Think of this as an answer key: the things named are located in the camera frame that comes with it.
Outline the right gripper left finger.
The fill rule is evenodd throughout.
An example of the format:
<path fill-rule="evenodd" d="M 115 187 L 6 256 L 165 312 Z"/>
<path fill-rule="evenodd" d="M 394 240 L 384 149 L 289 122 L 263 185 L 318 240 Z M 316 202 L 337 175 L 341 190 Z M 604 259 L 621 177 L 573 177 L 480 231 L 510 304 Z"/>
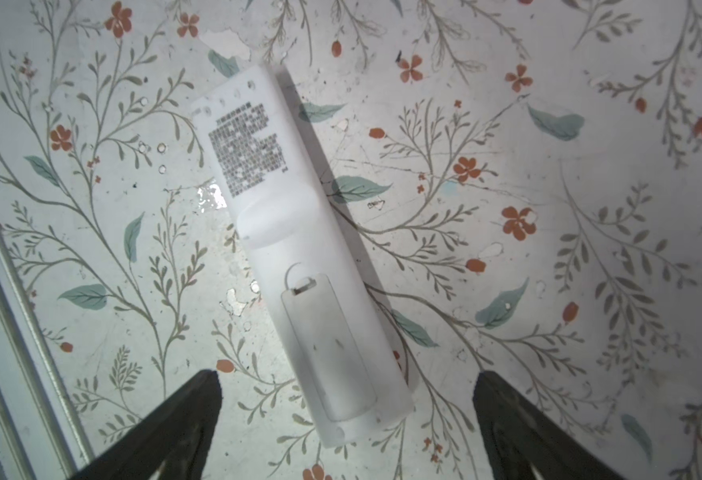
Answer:
<path fill-rule="evenodd" d="M 200 480 L 223 394 L 215 371 L 197 372 L 75 479 Z"/>

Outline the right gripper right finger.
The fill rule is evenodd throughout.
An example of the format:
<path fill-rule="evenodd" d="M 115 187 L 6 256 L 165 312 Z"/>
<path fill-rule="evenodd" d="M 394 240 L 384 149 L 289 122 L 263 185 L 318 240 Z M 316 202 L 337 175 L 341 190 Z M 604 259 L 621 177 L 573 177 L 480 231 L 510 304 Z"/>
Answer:
<path fill-rule="evenodd" d="M 618 479 L 494 371 L 478 375 L 473 405 L 495 479 Z"/>

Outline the white battery compartment cover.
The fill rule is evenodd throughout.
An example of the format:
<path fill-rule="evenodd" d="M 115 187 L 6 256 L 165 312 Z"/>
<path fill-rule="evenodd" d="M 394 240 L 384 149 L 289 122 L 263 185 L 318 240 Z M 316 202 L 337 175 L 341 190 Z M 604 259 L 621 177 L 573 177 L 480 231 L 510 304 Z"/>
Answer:
<path fill-rule="evenodd" d="M 326 416 L 339 422 L 365 413 L 377 395 L 329 278 L 306 277 L 281 300 Z"/>

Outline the white remote control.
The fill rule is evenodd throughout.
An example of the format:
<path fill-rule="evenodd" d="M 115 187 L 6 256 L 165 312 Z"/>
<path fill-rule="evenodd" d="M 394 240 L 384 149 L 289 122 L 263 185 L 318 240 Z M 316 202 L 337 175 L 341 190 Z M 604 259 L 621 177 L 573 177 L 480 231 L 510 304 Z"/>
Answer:
<path fill-rule="evenodd" d="M 413 409 L 410 389 L 273 71 L 235 74 L 193 104 L 192 119 L 323 445 L 401 421 Z M 281 300 L 317 274 L 329 278 L 377 395 L 347 421 L 326 416 Z"/>

